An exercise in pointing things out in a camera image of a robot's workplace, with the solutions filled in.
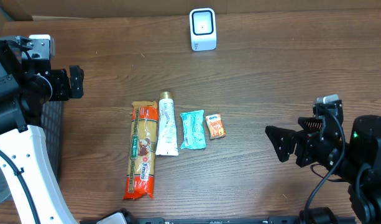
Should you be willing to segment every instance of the blue packet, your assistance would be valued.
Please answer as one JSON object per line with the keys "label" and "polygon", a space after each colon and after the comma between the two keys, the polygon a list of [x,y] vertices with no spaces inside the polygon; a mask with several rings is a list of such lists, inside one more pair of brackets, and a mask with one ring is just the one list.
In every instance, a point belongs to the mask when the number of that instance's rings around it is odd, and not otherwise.
{"label": "blue packet", "polygon": [[181,113],[180,117],[183,121],[184,135],[180,149],[204,149],[204,110]]}

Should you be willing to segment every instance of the cable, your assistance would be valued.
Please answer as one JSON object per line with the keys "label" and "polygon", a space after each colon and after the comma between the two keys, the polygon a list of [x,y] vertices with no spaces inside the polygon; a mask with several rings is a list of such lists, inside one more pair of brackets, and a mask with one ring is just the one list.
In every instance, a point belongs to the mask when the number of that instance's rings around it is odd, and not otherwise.
{"label": "cable", "polygon": [[340,133],[341,133],[341,139],[342,139],[342,151],[341,151],[341,155],[339,156],[339,159],[338,161],[335,163],[335,165],[333,166],[333,168],[328,171],[328,173],[323,177],[323,179],[320,181],[320,183],[316,186],[316,188],[314,188],[314,190],[312,191],[312,193],[310,194],[309,198],[308,198],[308,201],[306,201],[306,204],[305,204],[305,210],[304,210],[304,214],[303,214],[303,218],[306,222],[306,224],[309,223],[309,206],[310,204],[312,203],[312,200],[313,200],[313,197],[316,195],[316,193],[320,190],[321,186],[325,183],[325,181],[329,178],[329,176],[331,174],[334,173],[334,171],[337,169],[337,167],[340,165],[341,161],[344,159],[345,157],[345,148],[346,148],[346,141],[345,141],[345,134],[344,134],[344,130],[342,129],[342,126],[341,124],[339,123],[338,119],[332,115],[330,112],[326,112],[326,115],[330,116],[334,121],[335,123],[337,124],[338,126],[338,129],[340,130]]}
{"label": "cable", "polygon": [[371,169],[371,166],[366,163],[363,163],[363,165],[360,167],[357,173],[355,188],[356,188],[356,195],[359,198],[360,198],[360,179],[362,177],[363,172],[368,169]]}
{"label": "cable", "polygon": [[19,182],[21,183],[23,191],[26,194],[27,201],[29,201],[30,209],[31,209],[31,212],[33,213],[33,218],[34,218],[35,224],[41,224],[39,215],[37,213],[37,209],[35,208],[35,204],[34,204],[33,198],[31,197],[31,194],[30,194],[30,190],[27,187],[27,184],[24,181],[24,178],[22,176],[23,170],[19,170],[16,167],[15,163],[13,163],[12,160],[9,157],[7,157],[5,155],[5,153],[3,153],[1,150],[0,150],[0,156],[1,156],[2,159],[4,159],[6,161],[6,163],[8,163],[8,165],[14,171],[16,177],[19,179]]}
{"label": "cable", "polygon": [[[315,166],[323,166],[321,164],[313,164],[310,166],[310,170],[312,170],[312,173],[316,174],[317,176],[321,177],[321,178],[324,178],[322,175],[320,175],[319,173],[317,173],[315,170],[314,170],[314,167]],[[346,182],[346,180],[342,179],[342,178],[338,178],[338,179],[327,179],[327,181],[330,181],[330,182]]]}

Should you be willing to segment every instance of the wooden table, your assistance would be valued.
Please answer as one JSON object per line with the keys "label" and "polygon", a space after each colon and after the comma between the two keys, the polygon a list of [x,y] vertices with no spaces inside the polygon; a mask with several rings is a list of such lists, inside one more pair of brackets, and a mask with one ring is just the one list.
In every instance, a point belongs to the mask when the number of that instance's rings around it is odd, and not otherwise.
{"label": "wooden table", "polygon": [[[11,22],[4,35],[51,34],[53,68],[80,65],[85,96],[66,103],[60,187],[75,218],[127,208],[135,217],[297,215],[319,182],[278,161],[266,125],[300,129],[312,101],[337,93],[344,129],[381,115],[381,10],[217,15],[218,47],[192,52],[188,16]],[[122,200],[131,102],[175,95],[180,113],[221,113],[227,136],[203,151],[156,159],[154,199]],[[312,207],[354,215],[347,184],[326,183]],[[0,223],[19,222],[12,202]]]}

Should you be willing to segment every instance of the white tube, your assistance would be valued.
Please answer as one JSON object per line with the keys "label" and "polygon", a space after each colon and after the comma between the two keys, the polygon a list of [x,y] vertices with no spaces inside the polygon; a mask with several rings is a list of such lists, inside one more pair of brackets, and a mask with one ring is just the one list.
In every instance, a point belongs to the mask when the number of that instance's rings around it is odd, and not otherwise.
{"label": "white tube", "polygon": [[173,99],[170,92],[162,92],[158,103],[158,141],[155,154],[161,156],[177,156],[177,126],[173,111]]}

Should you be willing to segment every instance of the dark blue square outline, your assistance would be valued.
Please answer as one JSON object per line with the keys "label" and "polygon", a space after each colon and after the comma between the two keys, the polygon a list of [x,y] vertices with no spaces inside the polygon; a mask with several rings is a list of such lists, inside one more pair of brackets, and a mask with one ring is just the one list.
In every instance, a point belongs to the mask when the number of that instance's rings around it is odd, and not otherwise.
{"label": "dark blue square outline", "polygon": [[[195,13],[197,12],[209,12],[211,14],[211,27],[212,27],[212,30],[210,33],[207,33],[207,34],[196,34],[195,32],[195,19],[194,19],[194,15]],[[193,26],[193,33],[194,35],[210,35],[214,32],[214,18],[213,18],[213,13],[210,11],[210,10],[202,10],[202,11],[195,11],[191,14],[191,25]]]}

